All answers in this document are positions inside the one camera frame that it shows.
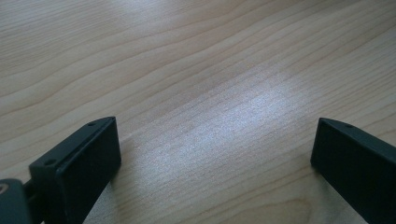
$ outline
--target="light wooden surface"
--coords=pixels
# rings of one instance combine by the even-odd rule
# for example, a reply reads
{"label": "light wooden surface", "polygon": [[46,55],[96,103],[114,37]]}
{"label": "light wooden surface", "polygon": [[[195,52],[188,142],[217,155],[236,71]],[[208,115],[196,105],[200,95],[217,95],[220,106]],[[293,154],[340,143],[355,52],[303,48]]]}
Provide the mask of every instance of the light wooden surface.
{"label": "light wooden surface", "polygon": [[364,223],[310,167],[319,117],[396,145],[395,1],[0,2],[0,178],[117,116],[86,223]]}

